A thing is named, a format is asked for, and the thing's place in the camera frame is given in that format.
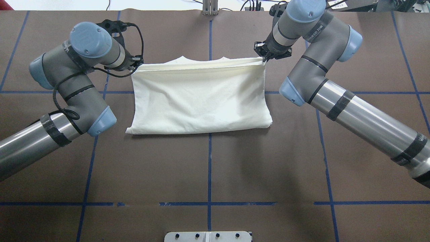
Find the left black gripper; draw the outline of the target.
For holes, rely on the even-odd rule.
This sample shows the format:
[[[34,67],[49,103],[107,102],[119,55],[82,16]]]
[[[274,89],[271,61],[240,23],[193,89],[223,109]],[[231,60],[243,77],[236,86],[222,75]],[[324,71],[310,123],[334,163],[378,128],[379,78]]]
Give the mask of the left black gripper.
[[[125,52],[125,59],[123,61],[123,71],[134,71],[141,64],[144,63],[142,55],[132,55],[129,52]]]

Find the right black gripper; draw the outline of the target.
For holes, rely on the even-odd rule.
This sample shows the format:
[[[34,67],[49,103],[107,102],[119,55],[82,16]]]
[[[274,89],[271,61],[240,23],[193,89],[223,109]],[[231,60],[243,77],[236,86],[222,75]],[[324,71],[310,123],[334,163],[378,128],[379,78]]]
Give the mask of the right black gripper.
[[[275,40],[255,41],[254,51],[263,58],[263,62],[269,59],[288,58],[292,55],[291,46],[280,45]]]

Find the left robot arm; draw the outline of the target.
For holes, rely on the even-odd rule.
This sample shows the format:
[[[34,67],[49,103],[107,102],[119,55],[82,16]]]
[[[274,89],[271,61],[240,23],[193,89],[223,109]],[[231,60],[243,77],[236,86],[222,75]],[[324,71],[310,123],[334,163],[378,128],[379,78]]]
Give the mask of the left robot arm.
[[[131,55],[123,32],[134,23],[104,20],[76,24],[68,40],[35,58],[32,78],[52,91],[56,110],[1,141],[1,181],[65,147],[85,133],[98,136],[117,119],[88,77],[96,70],[113,75],[143,64],[143,55]]]

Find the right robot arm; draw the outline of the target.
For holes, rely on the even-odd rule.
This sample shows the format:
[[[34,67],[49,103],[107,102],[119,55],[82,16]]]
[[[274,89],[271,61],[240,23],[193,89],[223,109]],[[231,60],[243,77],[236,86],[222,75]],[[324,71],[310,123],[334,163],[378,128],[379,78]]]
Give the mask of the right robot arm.
[[[330,69],[350,60],[363,37],[327,8],[324,0],[291,0],[270,9],[272,30],[254,44],[267,62],[290,57],[302,38],[307,49],[289,72],[279,93],[297,106],[307,103],[407,169],[419,184],[429,187],[429,138],[387,115],[354,92],[341,87]]]

